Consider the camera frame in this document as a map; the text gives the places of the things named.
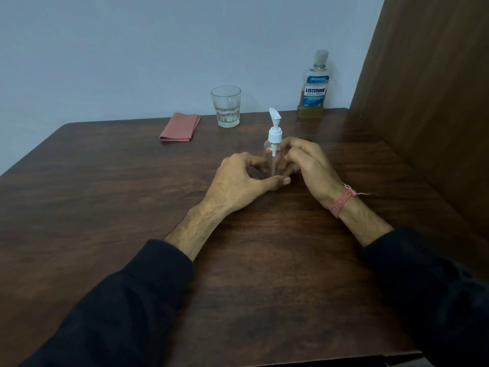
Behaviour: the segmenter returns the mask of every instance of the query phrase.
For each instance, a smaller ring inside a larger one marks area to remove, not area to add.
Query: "drinking glass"
[[[235,127],[240,123],[241,89],[236,86],[218,86],[211,90],[216,109],[217,124]]]

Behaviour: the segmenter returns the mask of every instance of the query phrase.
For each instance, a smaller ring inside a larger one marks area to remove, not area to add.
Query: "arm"
[[[121,270],[105,278],[65,316],[55,334],[20,366],[158,366],[175,310],[193,276],[192,261],[233,211],[290,182],[254,180],[247,166],[262,158],[223,160],[203,201],[164,241],[150,240]]]
[[[344,187],[321,148],[297,138],[283,145],[290,148],[286,160],[300,167],[311,193],[331,209]],[[489,365],[485,286],[428,250],[414,230],[394,230],[358,197],[347,200],[339,218],[364,246],[365,258],[432,364]]]

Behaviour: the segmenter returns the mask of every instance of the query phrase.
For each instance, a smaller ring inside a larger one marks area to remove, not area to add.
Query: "left hand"
[[[247,167],[259,167],[265,159],[248,152],[235,153],[227,157],[217,169],[203,202],[226,214],[237,211],[265,192],[290,184],[286,176],[274,176],[263,180],[249,177]]]

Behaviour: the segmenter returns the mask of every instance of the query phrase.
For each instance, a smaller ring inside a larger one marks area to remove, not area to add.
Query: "clear plastic bottle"
[[[318,118],[324,110],[324,97],[328,89],[329,75],[326,68],[329,52],[318,50],[314,66],[302,75],[302,92],[297,115],[299,118]]]
[[[267,178],[281,175],[284,171],[282,165],[285,162],[284,150],[280,147],[282,129],[278,126],[282,117],[273,108],[270,108],[269,111],[273,126],[268,132],[268,140],[264,144],[264,157],[266,159],[265,176]]]

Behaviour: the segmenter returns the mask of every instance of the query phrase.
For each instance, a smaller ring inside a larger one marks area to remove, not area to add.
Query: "red thread bracelet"
[[[359,194],[369,194],[369,193],[357,193],[351,188],[351,186],[346,185],[345,183],[343,183],[343,185],[345,186],[345,190],[343,191],[343,193],[341,193],[341,196],[339,196],[336,199],[336,201],[334,201],[333,207],[330,210],[333,216],[337,219],[339,216],[339,212],[345,205],[348,198],[358,196]]]

